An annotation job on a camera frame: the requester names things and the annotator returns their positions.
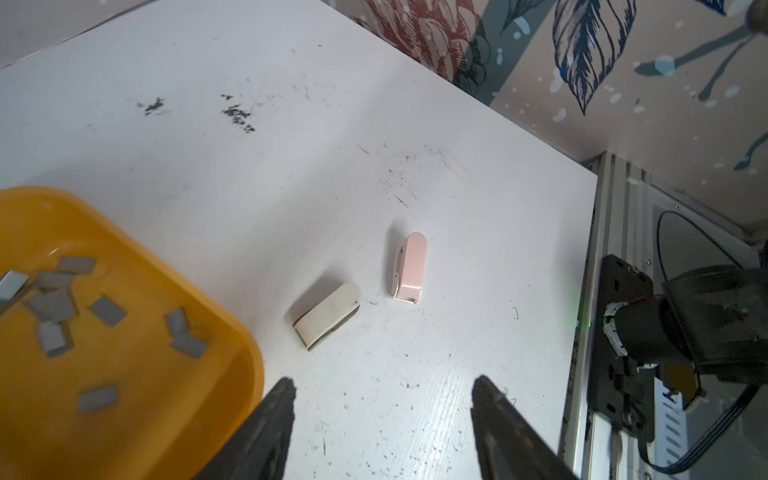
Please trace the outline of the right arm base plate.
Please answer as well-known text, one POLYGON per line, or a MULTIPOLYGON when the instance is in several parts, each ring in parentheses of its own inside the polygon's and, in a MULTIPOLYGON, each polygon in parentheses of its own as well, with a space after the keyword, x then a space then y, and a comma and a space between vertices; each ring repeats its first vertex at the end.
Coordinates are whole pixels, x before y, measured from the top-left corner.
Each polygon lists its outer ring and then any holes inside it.
POLYGON ((620 331, 618 314, 653 295, 653 282, 625 260, 609 254, 601 261, 588 406, 628 435, 655 438, 655 371, 631 355, 633 332, 620 331))

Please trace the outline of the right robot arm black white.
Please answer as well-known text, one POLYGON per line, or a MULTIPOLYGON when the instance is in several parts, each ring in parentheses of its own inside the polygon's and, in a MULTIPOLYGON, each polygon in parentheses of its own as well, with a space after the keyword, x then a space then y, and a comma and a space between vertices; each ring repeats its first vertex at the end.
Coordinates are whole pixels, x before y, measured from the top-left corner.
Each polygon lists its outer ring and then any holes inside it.
POLYGON ((767 383, 765 267, 702 267, 663 282, 662 290, 605 307, 603 335, 617 357, 689 363, 726 383, 767 383))

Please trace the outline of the yellow plastic tray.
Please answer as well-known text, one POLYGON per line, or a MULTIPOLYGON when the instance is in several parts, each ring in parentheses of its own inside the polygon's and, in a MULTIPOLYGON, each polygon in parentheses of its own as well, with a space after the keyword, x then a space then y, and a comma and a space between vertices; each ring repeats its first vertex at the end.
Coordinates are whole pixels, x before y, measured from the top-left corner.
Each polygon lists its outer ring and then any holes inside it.
POLYGON ((41 350, 38 318, 18 302, 1 315, 1 475, 5 479, 190 479, 261 400, 251 332, 114 223, 54 188, 1 193, 1 268, 35 275, 61 257, 97 260, 70 288, 72 349, 41 350), (102 296, 127 316, 89 310, 102 296), (200 360, 171 347, 165 315, 182 307, 200 360), (114 406, 80 414, 78 395, 118 386, 114 406))

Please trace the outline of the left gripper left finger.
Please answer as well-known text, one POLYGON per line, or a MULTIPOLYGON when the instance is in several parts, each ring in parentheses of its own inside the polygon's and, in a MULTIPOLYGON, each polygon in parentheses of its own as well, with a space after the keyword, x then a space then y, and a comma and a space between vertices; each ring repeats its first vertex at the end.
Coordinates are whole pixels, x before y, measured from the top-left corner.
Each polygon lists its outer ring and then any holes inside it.
POLYGON ((281 378, 194 479, 282 479, 295 398, 293 380, 281 378))

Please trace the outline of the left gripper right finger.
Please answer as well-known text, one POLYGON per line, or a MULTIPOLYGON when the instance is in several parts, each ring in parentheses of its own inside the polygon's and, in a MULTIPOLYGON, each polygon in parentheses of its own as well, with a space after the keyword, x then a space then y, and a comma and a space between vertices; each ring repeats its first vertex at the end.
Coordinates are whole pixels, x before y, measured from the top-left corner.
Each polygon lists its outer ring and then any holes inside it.
POLYGON ((474 381, 471 417, 484 480, 575 477, 485 375, 474 381))

